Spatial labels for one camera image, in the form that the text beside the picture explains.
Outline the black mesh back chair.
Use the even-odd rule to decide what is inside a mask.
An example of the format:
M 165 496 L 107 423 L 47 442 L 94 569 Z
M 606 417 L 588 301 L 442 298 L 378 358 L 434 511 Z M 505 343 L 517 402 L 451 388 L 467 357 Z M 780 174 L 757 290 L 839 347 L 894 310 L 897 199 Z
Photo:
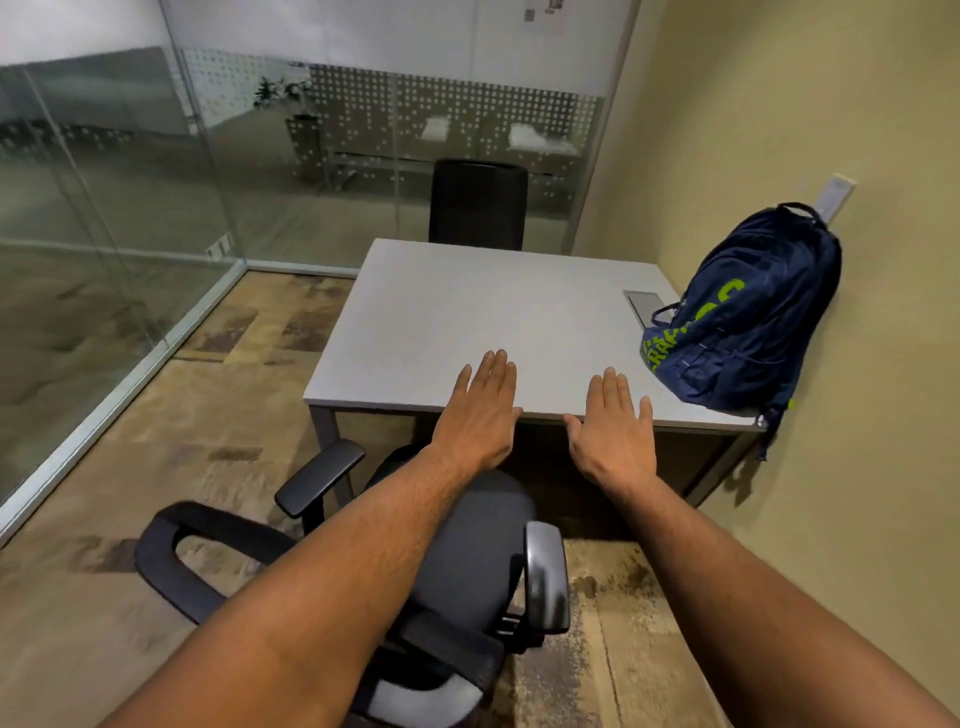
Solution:
M 431 180 L 428 241 L 522 250 L 528 171 L 516 164 L 441 158 Z

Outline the navy blue backpack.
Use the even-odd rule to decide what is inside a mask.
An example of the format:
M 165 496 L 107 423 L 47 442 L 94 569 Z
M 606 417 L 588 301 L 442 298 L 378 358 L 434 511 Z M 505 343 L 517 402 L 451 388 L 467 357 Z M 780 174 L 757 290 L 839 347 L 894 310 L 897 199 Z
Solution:
M 762 421 L 764 461 L 842 264 L 839 238 L 814 207 L 789 201 L 753 213 L 706 256 L 678 302 L 654 311 L 641 359 L 682 402 Z

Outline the person's left forearm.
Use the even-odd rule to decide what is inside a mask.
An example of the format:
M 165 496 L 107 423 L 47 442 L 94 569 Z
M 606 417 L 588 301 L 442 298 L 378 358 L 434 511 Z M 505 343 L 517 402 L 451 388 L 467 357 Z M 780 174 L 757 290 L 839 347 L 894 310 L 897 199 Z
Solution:
M 337 728 L 451 504 L 502 454 L 426 446 L 230 597 L 98 728 Z

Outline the white wall socket plate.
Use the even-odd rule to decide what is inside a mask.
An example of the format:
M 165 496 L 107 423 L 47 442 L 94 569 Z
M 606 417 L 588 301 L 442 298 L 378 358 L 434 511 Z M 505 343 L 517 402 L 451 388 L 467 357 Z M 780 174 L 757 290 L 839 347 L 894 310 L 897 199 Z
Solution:
M 848 176 L 839 173 L 831 175 L 812 205 L 824 224 L 829 226 L 834 221 L 857 186 Z

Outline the potted green plant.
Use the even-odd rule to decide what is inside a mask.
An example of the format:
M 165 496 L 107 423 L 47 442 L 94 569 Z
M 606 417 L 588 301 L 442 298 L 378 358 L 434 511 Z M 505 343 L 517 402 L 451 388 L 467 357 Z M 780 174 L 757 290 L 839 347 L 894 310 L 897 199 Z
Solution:
M 253 108 L 258 111 L 282 109 L 291 142 L 297 175 L 318 183 L 324 174 L 321 119 L 316 109 L 317 93 L 308 79 L 269 79 L 262 76 L 254 92 Z

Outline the person's right forearm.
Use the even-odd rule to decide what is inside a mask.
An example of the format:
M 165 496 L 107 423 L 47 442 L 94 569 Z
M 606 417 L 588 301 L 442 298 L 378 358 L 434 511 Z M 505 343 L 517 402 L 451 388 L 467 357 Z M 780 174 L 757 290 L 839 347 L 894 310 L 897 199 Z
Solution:
M 736 728 L 960 728 L 865 637 L 655 477 L 600 480 Z

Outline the person's left hand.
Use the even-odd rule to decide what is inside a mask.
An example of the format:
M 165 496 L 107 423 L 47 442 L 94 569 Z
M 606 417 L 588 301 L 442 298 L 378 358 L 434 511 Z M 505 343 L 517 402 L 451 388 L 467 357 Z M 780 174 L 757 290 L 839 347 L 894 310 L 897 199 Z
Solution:
M 431 452 L 454 463 L 464 473 L 477 474 L 497 467 L 513 448 L 508 440 L 508 425 L 518 385 L 518 368 L 509 356 L 506 395 L 496 401 L 485 400 L 485 355 L 472 367 L 469 390 L 457 405 L 449 400 L 434 428 Z

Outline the person's right hand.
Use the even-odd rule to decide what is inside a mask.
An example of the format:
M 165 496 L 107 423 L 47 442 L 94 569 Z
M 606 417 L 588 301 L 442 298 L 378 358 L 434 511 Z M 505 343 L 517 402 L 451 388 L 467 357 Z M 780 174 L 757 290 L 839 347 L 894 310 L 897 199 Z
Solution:
M 611 419 L 603 415 L 602 377 L 595 374 L 587 385 L 584 430 L 587 441 L 584 455 L 571 455 L 580 473 L 601 487 L 610 497 L 632 497 L 657 478 L 655 438 L 637 442 L 639 402 L 634 401 L 628 377 L 619 377 L 620 414 Z

